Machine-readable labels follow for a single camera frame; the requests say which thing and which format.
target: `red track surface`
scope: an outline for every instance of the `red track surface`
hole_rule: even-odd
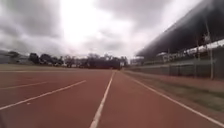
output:
[[[89,128],[112,72],[116,73],[98,128],[221,128],[111,70],[0,72],[0,108],[86,80],[66,90],[2,109],[0,128]],[[1,89],[38,82],[48,83]]]

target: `stadium roof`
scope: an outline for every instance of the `stadium roof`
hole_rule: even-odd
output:
[[[161,52],[175,53],[203,45],[209,28],[211,41],[224,38],[224,0],[204,0],[187,15],[167,29],[137,56],[152,57]]]

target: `white lane line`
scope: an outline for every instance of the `white lane line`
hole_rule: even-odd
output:
[[[26,84],[26,85],[18,85],[13,87],[4,87],[4,88],[0,88],[0,90],[24,88],[24,87],[35,86],[35,85],[46,84],[46,83],[49,83],[49,82],[40,82],[40,83],[33,83],[33,84]]]
[[[32,100],[36,100],[36,99],[39,99],[39,98],[42,98],[42,97],[45,97],[45,96],[48,96],[48,95],[52,95],[52,94],[57,93],[57,92],[60,92],[60,91],[64,91],[64,90],[70,89],[70,88],[72,88],[72,87],[74,87],[76,85],[82,84],[84,82],[86,82],[86,80],[80,81],[78,83],[69,85],[69,86],[64,87],[64,88],[60,88],[60,89],[57,89],[57,90],[54,90],[54,91],[50,91],[50,92],[41,94],[39,96],[35,96],[35,97],[32,97],[32,98],[28,98],[26,100],[22,100],[22,101],[19,101],[17,103],[13,103],[13,104],[10,104],[10,105],[6,105],[6,106],[3,106],[3,107],[0,107],[0,111],[1,110],[5,110],[5,109],[8,109],[8,108],[11,108],[11,107],[15,107],[17,105],[20,105],[20,104],[23,104],[23,103],[26,103],[26,102],[29,102],[29,101],[32,101]]]
[[[197,110],[194,110],[193,108],[190,108],[190,107],[184,105],[183,103],[180,103],[180,102],[178,102],[178,101],[176,101],[176,100],[170,98],[170,97],[167,96],[167,95],[164,95],[164,94],[161,93],[161,92],[156,91],[156,90],[153,89],[153,88],[150,88],[150,87],[146,86],[145,84],[143,84],[142,82],[140,82],[140,81],[134,79],[133,77],[130,77],[130,76],[127,76],[127,77],[128,77],[129,79],[131,79],[132,81],[138,83],[139,85],[145,87],[146,89],[148,89],[148,90],[150,90],[150,91],[156,93],[157,95],[160,95],[160,96],[162,96],[163,98],[168,99],[169,101],[171,101],[171,102],[173,102],[173,103],[175,103],[175,104],[177,104],[177,105],[179,105],[179,106],[181,106],[181,107],[183,107],[183,108],[185,108],[185,109],[187,109],[187,110],[189,110],[189,111],[195,113],[196,115],[201,116],[201,117],[203,117],[204,119],[207,119],[208,121],[210,121],[210,122],[212,122],[212,123],[214,123],[214,124],[216,124],[216,125],[218,125],[218,126],[224,128],[224,124],[221,123],[220,121],[217,121],[217,120],[215,120],[215,119],[213,119],[213,118],[211,118],[211,117],[209,117],[209,116],[207,116],[207,115],[205,115],[205,114],[203,114],[203,113],[201,113],[201,112],[199,112],[199,111],[197,111]]]
[[[101,113],[102,113],[102,110],[103,110],[103,106],[104,106],[104,103],[106,101],[106,98],[107,98],[107,95],[108,95],[111,83],[113,81],[114,74],[115,74],[115,72],[113,72],[113,74],[111,75],[110,81],[109,81],[109,83],[107,85],[107,89],[106,89],[106,91],[104,93],[103,99],[100,102],[100,106],[99,106],[99,108],[96,111],[96,114],[95,114],[95,116],[93,118],[93,121],[92,121],[92,123],[90,125],[90,128],[97,128],[97,126],[98,126],[98,123],[99,123],[99,120],[100,120],[100,117],[101,117]]]

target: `grandstand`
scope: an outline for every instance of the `grandstand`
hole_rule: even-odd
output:
[[[137,56],[132,70],[177,76],[224,78],[224,0],[204,0]]]

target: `cloudy sky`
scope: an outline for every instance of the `cloudy sky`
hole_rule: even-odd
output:
[[[133,57],[201,0],[0,0],[0,49]]]

